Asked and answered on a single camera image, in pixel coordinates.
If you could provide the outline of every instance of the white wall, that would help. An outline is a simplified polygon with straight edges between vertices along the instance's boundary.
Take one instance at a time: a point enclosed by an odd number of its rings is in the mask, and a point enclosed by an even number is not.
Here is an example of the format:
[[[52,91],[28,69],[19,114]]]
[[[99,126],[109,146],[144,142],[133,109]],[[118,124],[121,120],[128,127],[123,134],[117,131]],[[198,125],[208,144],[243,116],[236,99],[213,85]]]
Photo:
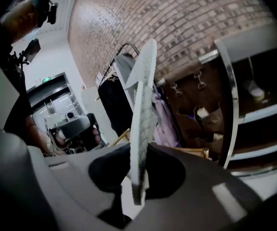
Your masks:
[[[45,34],[38,36],[41,50],[30,65],[24,65],[26,89],[42,83],[47,77],[52,77],[65,72],[73,93],[81,108],[87,113],[81,101],[81,91],[84,82],[74,62],[68,41],[64,34]],[[31,40],[24,40],[13,46],[13,51],[18,54],[24,50]]]

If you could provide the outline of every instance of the floor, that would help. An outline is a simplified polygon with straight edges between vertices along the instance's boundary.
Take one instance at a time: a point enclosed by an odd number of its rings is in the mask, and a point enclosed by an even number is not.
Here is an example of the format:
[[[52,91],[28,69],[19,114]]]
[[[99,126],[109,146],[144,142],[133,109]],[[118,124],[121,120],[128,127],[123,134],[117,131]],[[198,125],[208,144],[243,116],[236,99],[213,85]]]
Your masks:
[[[263,174],[261,176],[243,177],[240,179],[251,187],[262,200],[266,200],[277,193],[277,171]],[[143,208],[143,206],[134,205],[131,181],[127,177],[122,182],[121,201],[123,213],[131,219],[135,219]]]
[[[207,53],[214,39],[273,20],[262,0],[76,0],[68,39],[91,87],[125,42],[140,49],[157,41],[159,79]]]

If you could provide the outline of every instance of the chrome edge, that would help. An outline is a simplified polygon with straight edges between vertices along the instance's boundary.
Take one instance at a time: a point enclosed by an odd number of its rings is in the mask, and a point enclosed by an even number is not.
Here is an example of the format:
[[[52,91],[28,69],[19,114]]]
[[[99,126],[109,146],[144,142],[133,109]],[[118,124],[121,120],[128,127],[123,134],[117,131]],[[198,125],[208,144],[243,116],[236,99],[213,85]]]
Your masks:
[[[277,152],[277,144],[273,145],[273,146],[263,148],[263,149],[260,149],[258,151],[234,154],[230,158],[230,161],[244,160],[244,159],[259,157],[259,156],[268,155],[268,154],[271,154],[271,153],[274,153],[274,152]]]
[[[231,134],[231,140],[230,140],[228,153],[227,153],[226,160],[224,163],[224,168],[226,169],[228,166],[228,163],[230,161],[230,158],[233,154],[233,150],[234,150],[235,142],[236,142],[236,138],[237,138],[238,124],[239,124],[239,97],[238,97],[236,77],[235,77],[235,73],[234,73],[227,49],[221,39],[216,40],[214,43],[217,47],[219,55],[221,56],[222,61],[225,66],[225,69],[227,71],[230,89],[231,89],[232,101],[233,101],[232,134]]]
[[[198,59],[199,59],[201,64],[206,64],[208,62],[211,62],[212,60],[214,60],[218,56],[219,56],[218,50],[212,50],[211,52],[199,57]]]
[[[253,170],[253,171],[235,171],[235,172],[231,172],[231,174],[236,177],[250,177],[250,176],[259,176],[259,175],[267,174],[274,171],[277,171],[277,166],[269,166],[263,169]]]
[[[277,114],[277,103],[272,106],[245,114],[244,118],[239,121],[239,124],[256,121],[269,116],[273,116],[275,114]]]

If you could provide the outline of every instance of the exit sign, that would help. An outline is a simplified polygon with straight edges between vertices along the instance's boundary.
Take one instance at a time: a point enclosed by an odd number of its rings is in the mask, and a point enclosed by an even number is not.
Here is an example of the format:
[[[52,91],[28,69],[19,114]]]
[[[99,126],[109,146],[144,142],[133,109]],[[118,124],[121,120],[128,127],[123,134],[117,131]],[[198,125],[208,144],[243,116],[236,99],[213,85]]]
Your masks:
[[[45,83],[45,82],[47,82],[47,81],[49,81],[49,80],[51,80],[51,78],[50,78],[50,77],[45,78],[45,79],[42,81],[42,83]]]

